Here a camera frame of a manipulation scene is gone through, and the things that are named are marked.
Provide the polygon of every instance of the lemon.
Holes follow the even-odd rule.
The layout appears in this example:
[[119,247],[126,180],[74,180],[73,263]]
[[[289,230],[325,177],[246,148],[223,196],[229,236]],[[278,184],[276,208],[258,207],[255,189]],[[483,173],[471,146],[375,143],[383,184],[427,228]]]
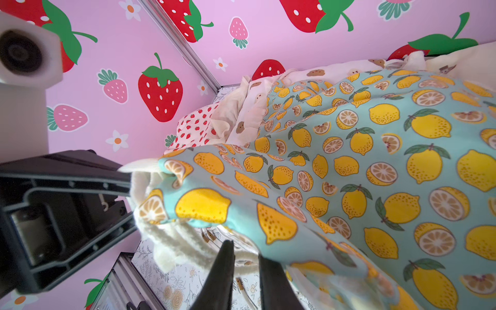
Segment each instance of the lemon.
[[322,105],[322,97],[316,95],[307,100],[307,104],[311,107],[317,107]]
[[398,75],[407,75],[407,74],[415,74],[417,73],[416,71],[410,71],[410,70],[398,70],[398,71],[395,71],[393,72],[392,74],[389,75],[389,77],[395,75],[395,76],[398,76]]
[[451,137],[451,124],[439,115],[418,116],[412,120],[412,129],[425,138]]
[[465,238],[465,248],[485,259],[496,260],[496,226],[473,228]]
[[288,99],[286,99],[286,101],[284,101],[284,106],[283,106],[284,110],[287,110],[293,104],[293,98],[294,97],[295,96],[291,96]]
[[260,153],[267,153],[270,150],[270,141],[267,137],[255,140],[255,150]]
[[464,102],[464,103],[469,104],[469,105],[474,106],[474,107],[480,107],[481,106],[475,99],[470,98],[469,96],[462,94],[460,92],[457,92],[457,91],[452,92],[451,97],[453,98],[453,100]]
[[349,176],[358,173],[359,164],[350,156],[341,156],[334,159],[334,169],[340,176]]
[[413,282],[422,296],[435,307],[456,310],[458,294],[453,283],[441,272],[416,268],[413,270]]
[[281,98],[284,98],[287,95],[289,95],[289,88],[283,88],[278,94],[278,96]]
[[388,163],[373,163],[367,169],[367,179],[370,183],[378,186],[389,186],[398,179],[396,169]]
[[297,129],[294,130],[294,128],[290,129],[293,131],[293,141],[296,143],[297,146],[299,147],[306,147],[310,146],[311,142],[311,136],[308,130],[305,128]]
[[298,156],[291,157],[289,161],[292,162],[295,166],[304,166],[307,164],[301,152]]
[[322,197],[310,197],[305,203],[305,208],[314,216],[321,217],[327,213],[329,207],[329,201]]
[[420,214],[419,196],[399,192],[389,196],[384,202],[386,217],[396,224],[413,221]]
[[356,80],[358,79],[358,77],[359,77],[359,76],[360,76],[360,73],[355,73],[355,74],[353,74],[353,75],[348,76],[348,77],[347,77],[347,79],[348,79],[350,82],[354,82],[354,81],[356,81]]
[[231,200],[210,188],[192,189],[176,204],[179,218],[196,219],[207,223],[222,224],[227,219]]
[[263,167],[262,155],[246,157],[243,166],[248,172],[259,172]]
[[386,125],[400,119],[400,110],[394,105],[383,103],[369,109],[371,121]]
[[274,176],[272,180],[279,185],[284,185],[293,180],[293,170],[285,166],[278,166],[274,168]]
[[312,162],[312,168],[313,172],[315,172],[319,178],[323,179],[327,175],[329,165],[327,164],[325,157],[317,154]]
[[367,152],[372,150],[373,147],[373,140],[370,134],[368,133],[361,133],[362,132],[373,132],[372,129],[368,127],[360,128],[355,130],[355,133],[350,133],[352,134],[352,138],[350,140],[350,147],[351,150],[355,153],[359,153],[362,155],[365,155]]
[[266,236],[266,243],[271,245],[277,240],[290,240],[298,231],[295,221],[281,212],[262,203],[256,205],[258,221]]
[[471,91],[473,91],[474,93],[476,93],[479,96],[492,97],[491,93],[488,92],[487,89],[485,89],[479,85],[475,85],[475,84],[472,84],[472,83],[467,82],[467,81],[463,82],[463,85],[465,85],[465,87],[467,87],[468,89],[470,89]]
[[449,85],[455,85],[455,82],[452,79],[450,79],[449,77],[439,76],[439,75],[431,75],[431,78],[435,78],[436,80],[444,82],[444,83],[449,84]]
[[224,172],[224,164],[219,157],[212,153],[197,153],[194,157],[194,162],[215,175],[219,175]]
[[400,293],[400,301],[397,305],[390,305],[390,310],[419,310],[413,298],[401,286],[398,286],[398,292]]
[[496,186],[496,160],[487,154],[470,150],[458,160],[456,170],[465,183],[481,191]]
[[350,219],[361,217],[367,209],[367,198],[361,190],[349,191],[343,195],[341,206]]
[[364,228],[365,243],[371,251],[381,258],[398,259],[398,245],[384,230],[379,228]]
[[470,201],[462,191],[452,187],[440,187],[429,195],[434,211],[449,221],[459,221],[470,212]]
[[383,78],[384,78],[384,76],[382,76],[382,75],[374,75],[374,76],[368,77],[365,80],[363,80],[362,84],[363,85],[371,85],[371,84],[374,84],[375,82],[377,82]]
[[253,180],[250,177],[245,176],[242,173],[239,173],[238,171],[235,172],[235,177],[236,180],[250,192],[266,198],[269,197],[269,193],[259,182]]
[[408,87],[412,86],[413,83],[416,83],[418,81],[420,81],[420,77],[419,76],[409,75],[409,76],[407,76],[405,78],[402,78],[398,82],[397,86],[398,86],[399,89],[408,88]]
[[456,246],[453,233],[446,227],[435,223],[418,225],[414,237],[420,249],[432,256],[447,255]]
[[496,150],[496,129],[484,129],[481,131],[481,138],[487,145]]
[[439,177],[442,170],[441,156],[434,150],[427,149],[410,156],[406,164],[408,174],[421,184]]

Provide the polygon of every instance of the pink wall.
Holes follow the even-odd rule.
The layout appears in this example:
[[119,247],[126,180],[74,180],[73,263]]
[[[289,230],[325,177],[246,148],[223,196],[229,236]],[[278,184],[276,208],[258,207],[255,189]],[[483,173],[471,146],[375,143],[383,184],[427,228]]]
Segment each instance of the pink wall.
[[[293,7],[302,6],[298,8],[300,17],[308,14],[321,18],[318,0],[194,0],[201,13],[201,22],[213,22],[214,26],[203,27],[203,37],[190,45],[219,83],[227,85],[239,83],[244,74],[251,76],[265,59],[278,60],[286,69],[306,69],[352,60],[388,58],[407,42],[426,35],[439,33],[451,38],[460,24],[459,15],[465,12],[470,13],[470,18],[457,38],[475,39],[479,44],[496,40],[493,31],[496,27],[493,17],[496,1],[388,1],[407,2],[409,9],[399,18],[392,16],[386,21],[378,11],[385,0],[343,0],[352,2],[344,12],[352,21],[354,30],[348,32],[348,25],[341,16],[334,27],[315,34],[315,31],[298,30],[281,3],[289,8],[289,12],[293,12]],[[175,15],[172,13],[174,7],[176,14],[180,13],[180,8],[187,6],[187,2],[165,1],[173,3],[171,7],[165,6],[167,13]],[[321,6],[329,2],[320,0]],[[241,18],[248,30],[248,45],[243,49],[233,43],[228,30],[235,16]],[[228,65],[225,71],[216,68],[213,61],[219,57]]]
[[[63,81],[47,91],[49,107],[69,105],[84,112],[88,118],[86,125],[74,131],[61,130],[64,123],[61,119],[56,119],[58,129],[49,132],[50,152],[93,149],[98,155],[122,164],[137,159],[157,157],[166,149],[164,145],[166,136],[176,132],[178,120],[190,111],[212,102],[213,91],[207,89],[207,93],[203,95],[200,93],[198,89],[201,83],[200,76],[183,60],[181,54],[158,29],[145,10],[140,8],[137,0],[122,3],[124,8],[128,8],[131,4],[135,14],[126,14],[129,10],[121,7],[119,0],[52,0],[52,3],[67,15],[73,31],[90,34],[96,37],[98,42],[77,35],[76,38],[82,47],[77,65],[68,69],[70,59],[66,58]],[[45,12],[45,6],[46,3],[42,0],[0,1],[2,11],[32,21],[38,26],[47,23],[47,16],[57,14],[49,10]],[[64,25],[56,24],[55,31],[63,27]],[[71,54],[72,48],[70,44],[65,48],[68,55]],[[180,102],[175,101],[177,112],[165,123],[157,121],[152,115],[138,89],[138,79],[142,72],[149,66],[159,65],[154,53],[159,54],[163,68],[172,70],[179,78],[183,88],[182,99]],[[116,72],[117,79],[126,84],[125,103],[116,102],[104,93],[103,85],[99,83],[97,76],[103,68]],[[122,89],[122,82],[113,84],[115,87],[118,85]],[[153,98],[154,95],[158,96],[158,92],[165,92],[165,88],[153,90],[150,88],[144,91],[145,97],[150,93]],[[167,94],[163,95],[164,102],[169,98]],[[78,112],[78,115],[85,119],[81,112]],[[73,124],[76,124],[76,127],[80,125],[77,120],[73,121]],[[117,137],[113,136],[114,130],[119,133],[118,138],[121,139],[119,149],[114,148]],[[85,285],[84,280],[103,279],[112,268],[118,254],[121,251],[134,251],[138,242],[139,234],[135,233],[52,291],[39,294],[37,301],[25,305],[23,309],[83,309],[88,293],[96,285],[95,283]],[[0,300],[0,308],[10,299],[10,295],[7,295]]]

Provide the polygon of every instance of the pillow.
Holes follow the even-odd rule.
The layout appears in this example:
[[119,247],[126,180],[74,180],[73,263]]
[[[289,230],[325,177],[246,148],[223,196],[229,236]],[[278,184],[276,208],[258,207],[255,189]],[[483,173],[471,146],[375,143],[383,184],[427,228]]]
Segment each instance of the pillow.
[[496,91],[496,42],[481,44],[426,61],[427,70]]
[[178,122],[176,136],[168,136],[166,139],[165,153],[187,147],[195,147],[208,144],[209,139],[205,138],[208,131],[212,131],[210,118],[219,107],[219,102],[204,106],[186,115]]

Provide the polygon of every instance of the lemon leaf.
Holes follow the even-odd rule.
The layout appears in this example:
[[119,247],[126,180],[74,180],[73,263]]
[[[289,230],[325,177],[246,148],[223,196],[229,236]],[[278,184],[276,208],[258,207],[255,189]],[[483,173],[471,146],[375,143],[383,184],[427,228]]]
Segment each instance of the lemon leaf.
[[404,232],[405,230],[403,228],[401,228],[401,226],[399,226],[398,224],[396,223],[393,223],[389,220],[384,220],[384,223],[389,227],[391,228],[392,230],[396,230],[396,231],[399,231],[399,232]]
[[359,133],[375,133],[375,131],[372,128],[369,127],[363,127],[358,130]]
[[415,270],[415,267],[412,264],[408,264],[408,266],[403,269],[403,279],[405,279],[405,282],[413,278],[413,271]]
[[441,157],[444,157],[444,158],[447,158],[447,159],[451,159],[448,151],[446,151],[442,147],[433,146],[433,151],[436,151],[439,154],[439,156],[441,156]]
[[340,191],[356,191],[358,186],[355,184],[346,184]]
[[430,258],[422,258],[413,263],[424,270],[446,269],[440,262]]
[[386,208],[380,197],[375,201],[375,210],[382,220],[386,217]]
[[362,191],[362,193],[364,193],[365,197],[367,197],[370,200],[373,200],[371,192],[369,192],[368,189],[366,189],[365,187],[361,187],[360,190]]
[[293,152],[289,153],[288,157],[296,157],[296,156],[298,156],[299,154],[300,154],[300,152],[298,152],[298,151],[293,151]]
[[428,150],[429,147],[430,147],[430,145],[426,145],[426,144],[414,145],[414,146],[408,148],[408,150],[405,151],[404,155],[422,153],[422,152]]

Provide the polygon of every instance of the pink strawberry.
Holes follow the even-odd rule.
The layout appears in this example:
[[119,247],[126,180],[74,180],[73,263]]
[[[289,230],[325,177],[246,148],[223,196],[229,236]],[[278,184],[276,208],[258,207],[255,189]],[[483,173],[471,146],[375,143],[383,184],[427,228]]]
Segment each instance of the pink strawberry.
[[117,79],[117,73],[112,72],[110,69],[98,74],[100,78],[98,82],[103,85],[103,93],[110,99],[124,104],[127,102],[127,85],[121,80]]
[[48,129],[75,131],[88,123],[88,116],[69,105],[58,105],[53,110],[47,107]]
[[231,26],[229,26],[229,33],[233,37],[233,43],[240,49],[244,49],[248,45],[248,30],[239,17],[231,19]]

